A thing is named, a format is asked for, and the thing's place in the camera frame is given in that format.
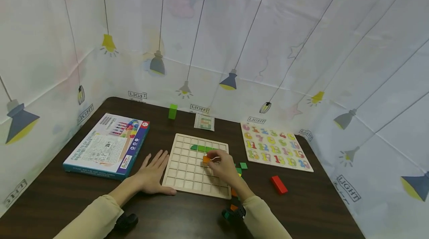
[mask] number puzzle board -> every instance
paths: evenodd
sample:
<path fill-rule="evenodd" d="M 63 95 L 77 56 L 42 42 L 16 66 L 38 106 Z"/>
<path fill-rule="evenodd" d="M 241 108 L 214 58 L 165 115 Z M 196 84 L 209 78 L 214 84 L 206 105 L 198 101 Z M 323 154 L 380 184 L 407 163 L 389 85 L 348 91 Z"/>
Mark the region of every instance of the number puzzle board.
<path fill-rule="evenodd" d="M 249 161 L 314 172 L 294 134 L 249 123 L 241 128 Z"/>
<path fill-rule="evenodd" d="M 229 153 L 228 144 L 176 134 L 162 185 L 177 191 L 231 199 L 231 187 L 203 164 L 203 156 L 212 149 Z"/>

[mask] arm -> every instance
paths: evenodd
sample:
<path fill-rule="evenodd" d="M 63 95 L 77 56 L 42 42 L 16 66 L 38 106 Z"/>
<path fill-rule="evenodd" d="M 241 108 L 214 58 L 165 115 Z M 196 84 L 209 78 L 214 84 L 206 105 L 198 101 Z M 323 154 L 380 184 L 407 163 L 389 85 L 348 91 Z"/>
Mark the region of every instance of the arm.
<path fill-rule="evenodd" d="M 159 151 L 148 165 L 149 154 L 135 175 L 125 179 L 108 195 L 103 195 L 94 200 L 55 239 L 106 237 L 115 227 L 116 220 L 124 213 L 121 207 L 139 191 L 147 194 L 175 195 L 176 191 L 173 188 L 164 187 L 160 184 L 168 158 L 167 151 Z"/>
<path fill-rule="evenodd" d="M 208 152 L 207 156 L 211 159 L 216 156 L 220 157 L 218 165 L 210 161 L 209 166 L 214 171 L 215 176 L 218 176 L 234 188 L 238 196 L 243 200 L 243 206 L 246 209 L 244 223 L 255 238 L 292 239 L 264 200 L 257 197 L 247 183 L 238 176 L 231 155 L 220 150 L 215 150 Z"/>

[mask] wooden table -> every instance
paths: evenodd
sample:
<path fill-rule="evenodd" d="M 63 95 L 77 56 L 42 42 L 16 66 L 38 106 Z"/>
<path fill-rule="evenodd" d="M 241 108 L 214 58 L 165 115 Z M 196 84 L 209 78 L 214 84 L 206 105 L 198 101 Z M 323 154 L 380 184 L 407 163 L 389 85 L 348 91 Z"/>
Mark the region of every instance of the wooden table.
<path fill-rule="evenodd" d="M 133 167 L 160 149 L 170 150 L 176 133 L 229 144 L 235 163 L 247 162 L 243 178 L 289 231 L 293 239 L 363 239 L 358 226 L 331 184 L 307 141 L 297 137 L 314 173 L 248 162 L 239 123 L 216 120 L 215 132 L 194 128 L 194 114 L 177 112 L 168 119 L 167 108 L 108 98 L 47 168 L 0 218 L 0 238 L 53 238 L 94 199 L 113 190 L 118 181 L 66 173 L 62 162 L 85 135 L 109 112 L 150 121 L 150 131 Z M 278 175 L 289 192 L 277 194 L 269 181 Z M 108 238 L 251 238 L 244 225 L 231 227 L 221 217 L 227 200 L 178 192 L 175 197 L 137 194 L 124 210 L 139 223 L 130 233 Z"/>

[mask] left hand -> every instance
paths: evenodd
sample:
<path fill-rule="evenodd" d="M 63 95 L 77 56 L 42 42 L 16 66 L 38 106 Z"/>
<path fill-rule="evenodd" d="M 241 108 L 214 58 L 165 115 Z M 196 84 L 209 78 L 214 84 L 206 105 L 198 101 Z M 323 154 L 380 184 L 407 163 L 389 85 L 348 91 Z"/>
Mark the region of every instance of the left hand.
<path fill-rule="evenodd" d="M 160 184 L 162 174 L 168 163 L 168 151 L 159 151 L 149 163 L 150 157 L 151 154 L 148 154 L 138 172 L 129 178 L 132 185 L 134 185 L 138 191 L 147 194 L 162 193 L 176 195 L 175 189 L 161 186 Z"/>

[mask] beige sleeve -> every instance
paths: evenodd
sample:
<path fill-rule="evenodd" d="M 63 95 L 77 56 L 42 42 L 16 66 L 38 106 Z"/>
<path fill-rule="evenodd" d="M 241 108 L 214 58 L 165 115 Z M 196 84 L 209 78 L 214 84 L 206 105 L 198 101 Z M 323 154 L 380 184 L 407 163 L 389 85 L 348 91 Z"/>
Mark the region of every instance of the beige sleeve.
<path fill-rule="evenodd" d="M 54 239 L 104 238 L 124 211 L 109 195 L 98 197 Z"/>
<path fill-rule="evenodd" d="M 252 196 L 243 202 L 243 206 L 246 209 L 244 223 L 254 238 L 292 239 L 279 220 L 271 213 L 264 200 Z"/>

